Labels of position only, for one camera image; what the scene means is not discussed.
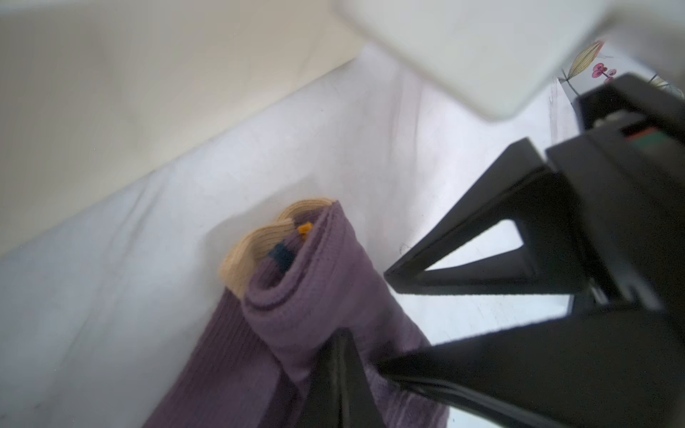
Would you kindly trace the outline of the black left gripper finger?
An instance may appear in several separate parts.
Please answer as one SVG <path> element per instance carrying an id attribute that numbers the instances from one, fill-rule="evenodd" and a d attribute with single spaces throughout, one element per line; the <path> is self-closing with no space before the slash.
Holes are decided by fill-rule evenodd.
<path id="1" fill-rule="evenodd" d="M 319 352 L 298 427 L 384 427 L 350 331 L 338 329 Z"/>

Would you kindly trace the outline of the purple sock with beige toe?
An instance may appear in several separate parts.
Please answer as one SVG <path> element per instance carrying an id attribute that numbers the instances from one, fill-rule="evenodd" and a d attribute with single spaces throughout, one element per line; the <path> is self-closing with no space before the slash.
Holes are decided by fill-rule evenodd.
<path id="1" fill-rule="evenodd" d="M 350 331 L 388 427 L 444 427 L 446 406 L 376 365 L 428 346 L 359 243 L 339 202 L 308 199 L 250 233 L 221 270 L 226 290 L 149 427 L 292 427 L 320 350 Z"/>

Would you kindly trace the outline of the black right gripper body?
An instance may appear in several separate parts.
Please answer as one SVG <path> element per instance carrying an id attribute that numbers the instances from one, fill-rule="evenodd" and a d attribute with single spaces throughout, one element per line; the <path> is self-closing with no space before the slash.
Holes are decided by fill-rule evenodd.
<path id="1" fill-rule="evenodd" d="M 684 103 L 627 74 L 575 102 L 582 132 L 547 157 L 616 288 L 684 333 Z"/>

